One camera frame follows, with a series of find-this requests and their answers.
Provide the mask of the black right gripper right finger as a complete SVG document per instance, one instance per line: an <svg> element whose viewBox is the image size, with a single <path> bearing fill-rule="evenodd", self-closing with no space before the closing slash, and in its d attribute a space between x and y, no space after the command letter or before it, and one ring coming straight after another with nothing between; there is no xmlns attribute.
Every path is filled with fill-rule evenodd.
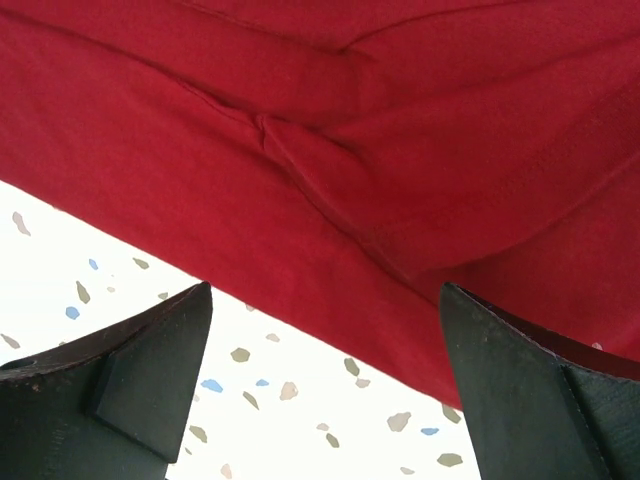
<svg viewBox="0 0 640 480"><path fill-rule="evenodd" d="M638 478L638 362L452 283L440 321L482 478Z"/></svg>

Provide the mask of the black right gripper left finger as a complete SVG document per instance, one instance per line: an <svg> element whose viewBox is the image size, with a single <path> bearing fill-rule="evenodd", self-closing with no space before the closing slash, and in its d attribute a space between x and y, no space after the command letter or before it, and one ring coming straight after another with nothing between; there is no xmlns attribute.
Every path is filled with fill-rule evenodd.
<svg viewBox="0 0 640 480"><path fill-rule="evenodd" d="M2 365L2 478L165 478L180 453L211 318L203 282Z"/></svg>

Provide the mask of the red t shirt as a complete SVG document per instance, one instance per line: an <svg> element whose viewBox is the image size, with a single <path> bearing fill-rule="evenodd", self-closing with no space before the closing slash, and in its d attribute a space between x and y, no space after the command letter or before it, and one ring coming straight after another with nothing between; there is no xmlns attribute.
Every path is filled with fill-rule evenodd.
<svg viewBox="0 0 640 480"><path fill-rule="evenodd" d="M639 356L635 1L5 1L1 177L450 405L446 282Z"/></svg>

